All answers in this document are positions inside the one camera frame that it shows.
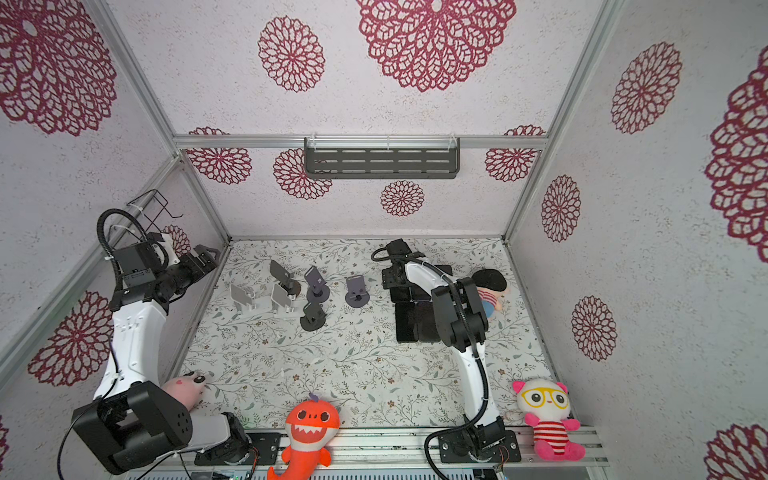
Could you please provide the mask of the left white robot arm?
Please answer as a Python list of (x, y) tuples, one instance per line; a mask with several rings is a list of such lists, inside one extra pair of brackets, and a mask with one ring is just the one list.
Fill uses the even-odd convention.
[(72, 429), (113, 475), (175, 453), (235, 465), (251, 452), (251, 439), (234, 414), (193, 414), (159, 382), (160, 337), (170, 304), (213, 272), (219, 255), (198, 245), (177, 256), (162, 241), (107, 254), (116, 275), (107, 369), (93, 400), (73, 412)]

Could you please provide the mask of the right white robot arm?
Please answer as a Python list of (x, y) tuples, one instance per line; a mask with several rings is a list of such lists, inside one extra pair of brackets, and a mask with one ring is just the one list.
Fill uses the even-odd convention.
[(505, 425), (491, 394), (485, 362), (489, 320), (475, 281), (457, 277), (447, 265), (435, 265), (402, 239), (371, 254), (388, 262), (382, 286), (395, 307), (400, 343), (441, 343), (460, 374), (463, 423), (452, 429), (464, 448), (477, 455), (505, 438)]

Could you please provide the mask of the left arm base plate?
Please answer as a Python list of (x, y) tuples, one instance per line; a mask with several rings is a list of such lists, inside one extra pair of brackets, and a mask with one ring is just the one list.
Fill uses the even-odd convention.
[(196, 454), (195, 466), (273, 466), (280, 453), (282, 436), (276, 433), (248, 432), (247, 440), (236, 434), (224, 443)]

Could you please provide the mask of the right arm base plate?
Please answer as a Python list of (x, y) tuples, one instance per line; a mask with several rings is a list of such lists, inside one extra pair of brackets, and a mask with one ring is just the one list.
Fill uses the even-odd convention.
[(486, 426), (472, 426), (461, 432), (438, 436), (442, 463), (519, 463), (521, 450), (516, 434), (501, 418)]

